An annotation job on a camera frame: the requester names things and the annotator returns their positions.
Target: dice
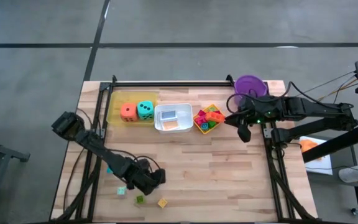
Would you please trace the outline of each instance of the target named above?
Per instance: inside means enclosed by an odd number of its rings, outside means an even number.
[[[137,114],[141,120],[149,120],[154,117],[153,103],[149,100],[137,104]]]
[[[123,122],[134,122],[138,120],[136,114],[136,104],[124,103],[121,106],[120,116]]]

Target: wooden tabletop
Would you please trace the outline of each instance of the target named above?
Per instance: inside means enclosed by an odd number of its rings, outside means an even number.
[[[285,91],[283,81],[267,81],[270,94],[281,95]],[[93,118],[99,82],[84,82],[78,107]],[[157,91],[158,104],[190,103],[193,113],[215,104],[228,115],[226,99],[234,93],[231,87],[124,87],[114,91]],[[102,104],[103,115],[105,101]],[[80,111],[77,113],[89,122]],[[293,122],[278,123],[290,128]],[[250,128],[252,139],[243,143],[237,129],[222,124],[204,135],[193,127],[188,133],[159,134],[150,127],[108,126],[106,147],[129,151],[137,156],[155,159],[166,170],[167,182],[150,195],[146,203],[138,205],[135,198],[142,193],[127,190],[120,198],[117,188],[124,184],[106,172],[102,162],[98,196],[94,210],[94,222],[269,222],[277,221],[272,187],[267,167],[265,147],[259,125]],[[63,195],[70,172],[82,148],[69,143],[63,165],[52,218],[63,212]],[[85,163],[85,154],[75,170],[70,184],[66,207],[78,193]],[[291,144],[285,149],[285,167],[291,191],[302,206],[317,216],[301,151]],[[157,202],[164,198],[168,203],[160,208]],[[285,209],[285,200],[281,192]],[[88,212],[89,193],[83,214]]]

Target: yellow basket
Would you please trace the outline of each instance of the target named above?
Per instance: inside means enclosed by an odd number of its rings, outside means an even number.
[[[217,110],[222,113],[222,111],[221,111],[217,106],[215,106],[215,105],[209,105],[207,108],[204,108],[204,109],[203,109],[203,111],[204,111],[205,113],[210,112],[210,111],[217,111]],[[198,124],[197,124],[196,121],[195,121],[195,119],[198,118],[198,117],[199,117],[199,116],[198,116],[198,113],[197,113],[196,116],[193,117],[193,122],[194,122],[194,124],[197,126],[197,128],[198,128],[203,134],[208,134],[210,131],[212,131],[214,128],[216,128],[218,125],[221,124],[221,122],[220,122],[220,123],[216,123],[216,125],[215,125],[213,128],[209,128],[207,131],[204,131],[204,130],[201,129],[200,126],[198,126]]]
[[[124,103],[138,104],[141,101],[150,100],[153,107],[157,105],[158,92],[152,91],[114,91],[111,94],[107,122],[115,126],[153,126],[154,119],[147,121],[138,120],[136,122],[123,122],[120,116],[121,106]]]

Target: green cube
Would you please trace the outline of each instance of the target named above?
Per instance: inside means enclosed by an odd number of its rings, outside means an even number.
[[[139,195],[139,196],[136,197],[136,203],[142,204],[142,203],[145,203],[145,202],[146,202],[146,200],[145,200],[143,195]]]
[[[208,121],[208,127],[209,128],[213,128],[213,127],[215,127],[215,125],[216,125],[215,121]]]

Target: gray floor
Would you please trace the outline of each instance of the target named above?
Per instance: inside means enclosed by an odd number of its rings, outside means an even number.
[[[102,5],[103,0],[0,0],[0,43],[92,42]],[[101,42],[358,42],[358,1],[115,0]],[[11,163],[0,192],[0,223],[48,219],[67,145],[50,125],[75,109],[90,52],[0,49],[0,143],[32,154],[26,164]],[[356,60],[358,48],[99,49],[91,80],[113,74],[120,80],[254,74],[291,80],[305,90],[353,70]],[[310,95],[325,95],[345,79]],[[339,101],[355,104],[358,119],[353,90],[341,92]],[[353,188],[311,186],[320,218],[358,223],[349,213],[356,206]]]

